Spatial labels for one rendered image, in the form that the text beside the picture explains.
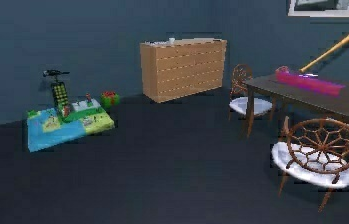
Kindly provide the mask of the brown web-back chair white cushion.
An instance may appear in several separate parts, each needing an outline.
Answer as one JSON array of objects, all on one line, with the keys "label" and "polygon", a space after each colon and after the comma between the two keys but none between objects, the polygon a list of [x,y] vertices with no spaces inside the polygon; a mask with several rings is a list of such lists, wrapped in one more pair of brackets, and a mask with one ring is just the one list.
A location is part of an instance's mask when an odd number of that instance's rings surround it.
[{"label": "brown web-back chair white cushion", "polygon": [[322,212],[335,190],[349,186],[349,125],[315,118],[291,126],[286,116],[271,156],[282,171],[278,195],[289,177],[323,188]]},{"label": "brown web-back chair white cushion", "polygon": [[[231,75],[231,87],[229,93],[229,112],[228,118],[231,118],[231,112],[237,112],[243,116],[246,115],[248,95],[245,82],[253,78],[252,69],[247,64],[237,64]],[[260,98],[254,99],[254,115],[262,116],[269,114],[269,119],[273,118],[276,109],[276,100],[267,101]]]}]

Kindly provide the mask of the wooden chest of drawers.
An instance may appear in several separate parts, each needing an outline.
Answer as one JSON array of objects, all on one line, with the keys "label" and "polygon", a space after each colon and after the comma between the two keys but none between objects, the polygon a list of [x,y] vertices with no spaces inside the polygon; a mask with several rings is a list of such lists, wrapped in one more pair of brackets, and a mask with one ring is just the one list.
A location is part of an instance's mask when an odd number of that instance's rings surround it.
[{"label": "wooden chest of drawers", "polygon": [[222,86],[227,41],[214,38],[140,44],[143,94],[157,103]]}]

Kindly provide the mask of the green red gift box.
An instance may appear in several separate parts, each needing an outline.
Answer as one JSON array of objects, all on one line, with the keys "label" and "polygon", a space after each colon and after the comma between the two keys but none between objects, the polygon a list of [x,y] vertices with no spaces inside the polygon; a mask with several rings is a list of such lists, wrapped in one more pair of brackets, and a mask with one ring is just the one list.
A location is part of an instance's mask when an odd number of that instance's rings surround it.
[{"label": "green red gift box", "polygon": [[101,105],[103,108],[110,108],[120,103],[119,95],[114,91],[105,91],[101,94]]}]

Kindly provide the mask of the colourful toy play board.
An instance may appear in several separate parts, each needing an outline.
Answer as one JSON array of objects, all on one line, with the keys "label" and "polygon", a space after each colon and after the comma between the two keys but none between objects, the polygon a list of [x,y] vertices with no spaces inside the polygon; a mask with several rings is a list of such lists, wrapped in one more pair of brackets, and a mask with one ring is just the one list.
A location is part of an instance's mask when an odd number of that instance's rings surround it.
[{"label": "colourful toy play board", "polygon": [[72,118],[63,119],[55,108],[30,111],[27,118],[28,149],[43,150],[86,135],[113,129],[115,122],[96,99],[72,103]]}]

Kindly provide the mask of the black green checked toy stand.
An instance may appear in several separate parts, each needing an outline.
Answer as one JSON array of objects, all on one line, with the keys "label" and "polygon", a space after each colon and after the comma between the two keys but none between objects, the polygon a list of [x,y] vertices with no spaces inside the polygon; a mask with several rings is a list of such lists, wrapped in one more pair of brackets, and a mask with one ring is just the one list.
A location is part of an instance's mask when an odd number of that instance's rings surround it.
[{"label": "black green checked toy stand", "polygon": [[70,113],[69,100],[65,83],[60,81],[60,75],[66,75],[67,71],[59,70],[45,70],[44,77],[53,77],[54,81],[51,83],[51,90],[53,94],[54,105],[57,113],[62,117],[67,117]]}]

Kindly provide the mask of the pink long box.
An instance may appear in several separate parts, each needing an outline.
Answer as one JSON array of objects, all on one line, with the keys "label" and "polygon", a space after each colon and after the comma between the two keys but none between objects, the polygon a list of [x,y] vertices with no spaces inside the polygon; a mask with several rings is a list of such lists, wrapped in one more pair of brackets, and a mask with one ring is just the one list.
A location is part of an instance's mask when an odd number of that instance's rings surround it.
[{"label": "pink long box", "polygon": [[275,77],[279,83],[331,96],[338,96],[340,91],[345,88],[345,85],[342,84],[317,79],[314,74],[291,72],[287,66],[277,68]]}]

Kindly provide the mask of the dark brown table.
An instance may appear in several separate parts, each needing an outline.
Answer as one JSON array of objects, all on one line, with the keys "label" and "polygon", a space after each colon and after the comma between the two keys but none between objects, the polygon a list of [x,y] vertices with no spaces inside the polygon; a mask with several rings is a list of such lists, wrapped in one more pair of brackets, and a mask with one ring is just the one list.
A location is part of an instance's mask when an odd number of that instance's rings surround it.
[{"label": "dark brown table", "polygon": [[257,77],[246,82],[250,98],[253,98],[254,93],[259,93],[287,104],[329,113],[329,117],[349,124],[349,82],[343,82],[343,85],[338,96],[331,96],[279,83],[275,75]]}]

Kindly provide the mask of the wooden baseball bat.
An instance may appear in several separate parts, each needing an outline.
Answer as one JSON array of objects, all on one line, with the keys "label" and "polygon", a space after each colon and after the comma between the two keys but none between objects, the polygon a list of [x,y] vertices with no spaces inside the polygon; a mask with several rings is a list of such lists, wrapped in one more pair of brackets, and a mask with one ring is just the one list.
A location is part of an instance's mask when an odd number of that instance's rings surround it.
[{"label": "wooden baseball bat", "polygon": [[300,68],[299,71],[301,73],[305,73],[309,68],[314,66],[316,63],[323,60],[325,57],[329,56],[331,53],[335,52],[336,50],[340,49],[342,46],[349,44],[349,34],[344,37],[341,41],[333,45],[331,48],[327,49],[324,53],[322,53],[320,56],[315,58],[314,60],[310,61],[308,64],[306,64],[304,67]]}]

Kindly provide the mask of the white framed picture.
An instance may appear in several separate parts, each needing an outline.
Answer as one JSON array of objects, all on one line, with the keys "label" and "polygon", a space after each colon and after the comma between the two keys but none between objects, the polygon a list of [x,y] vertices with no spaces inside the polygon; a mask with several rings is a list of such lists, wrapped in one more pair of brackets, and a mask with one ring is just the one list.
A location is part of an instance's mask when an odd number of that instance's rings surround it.
[{"label": "white framed picture", "polygon": [[290,0],[290,17],[349,18],[349,0]]}]

